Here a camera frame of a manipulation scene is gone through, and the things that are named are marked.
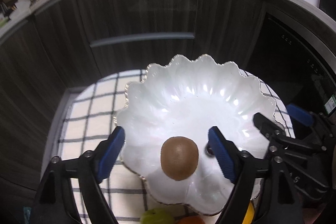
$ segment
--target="green apple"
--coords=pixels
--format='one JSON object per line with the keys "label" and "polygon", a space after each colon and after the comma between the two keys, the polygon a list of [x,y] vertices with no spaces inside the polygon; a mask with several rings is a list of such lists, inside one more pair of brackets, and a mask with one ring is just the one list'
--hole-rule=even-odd
{"label": "green apple", "polygon": [[140,218],[141,224],[174,224],[174,222],[172,215],[160,208],[148,210]]}

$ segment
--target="checkered tablecloth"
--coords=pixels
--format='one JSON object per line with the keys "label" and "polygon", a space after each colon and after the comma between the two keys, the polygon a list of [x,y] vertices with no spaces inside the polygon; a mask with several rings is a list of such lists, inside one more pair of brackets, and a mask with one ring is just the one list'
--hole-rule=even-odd
{"label": "checkered tablecloth", "polygon": [[[241,70],[243,75],[251,75]],[[110,75],[89,86],[67,111],[59,139],[58,155],[63,159],[79,157],[86,150],[94,150],[100,141],[108,138],[115,128],[113,114],[124,107],[124,89],[130,81],[141,81],[145,70],[132,70]],[[261,91],[275,98],[275,119],[290,136],[294,136],[286,108],[276,93],[261,82]],[[73,195],[78,212],[85,224],[91,223],[79,190],[78,180],[72,179]],[[100,184],[104,197],[120,224],[138,223],[143,212],[152,208],[165,208],[176,219],[195,215],[186,206],[165,206],[155,202],[146,193],[142,180],[117,160],[110,177]],[[217,216],[202,216],[206,224],[215,223]]]}

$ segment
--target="blue gripper pad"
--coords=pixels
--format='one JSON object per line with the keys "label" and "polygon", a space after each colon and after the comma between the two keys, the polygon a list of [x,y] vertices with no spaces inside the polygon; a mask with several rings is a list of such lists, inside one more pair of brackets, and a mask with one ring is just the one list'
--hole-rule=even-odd
{"label": "blue gripper pad", "polygon": [[314,118],[309,112],[293,104],[287,105],[286,108],[288,114],[304,126],[311,127],[314,124]]}
{"label": "blue gripper pad", "polygon": [[122,127],[116,127],[109,138],[104,142],[107,144],[102,145],[102,147],[104,147],[103,150],[105,150],[105,153],[100,156],[98,170],[96,172],[96,179],[99,183],[101,183],[103,179],[107,179],[110,176],[113,165],[116,162],[119,152],[125,142],[124,129]]}
{"label": "blue gripper pad", "polygon": [[218,134],[222,135],[217,127],[212,127],[209,129],[209,145],[216,156],[216,159],[223,172],[224,177],[234,183],[234,181],[236,180],[236,174],[234,169],[235,165]]}

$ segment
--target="yellow fruit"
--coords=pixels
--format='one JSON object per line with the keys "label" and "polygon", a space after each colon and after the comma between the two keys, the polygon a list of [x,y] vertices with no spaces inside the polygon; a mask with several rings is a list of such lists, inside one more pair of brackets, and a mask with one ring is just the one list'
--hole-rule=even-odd
{"label": "yellow fruit", "polygon": [[188,216],[179,220],[176,224],[205,224],[199,216]]}
{"label": "yellow fruit", "polygon": [[250,202],[242,224],[250,224],[253,220],[253,217],[254,217],[254,207]]}

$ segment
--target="green and white label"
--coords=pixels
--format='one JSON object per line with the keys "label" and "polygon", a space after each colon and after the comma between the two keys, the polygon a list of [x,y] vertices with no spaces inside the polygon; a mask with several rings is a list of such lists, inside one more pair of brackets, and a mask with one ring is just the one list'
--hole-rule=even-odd
{"label": "green and white label", "polygon": [[326,102],[324,107],[328,114],[334,110],[334,108],[336,107],[336,98],[334,94],[330,97],[328,102]]}

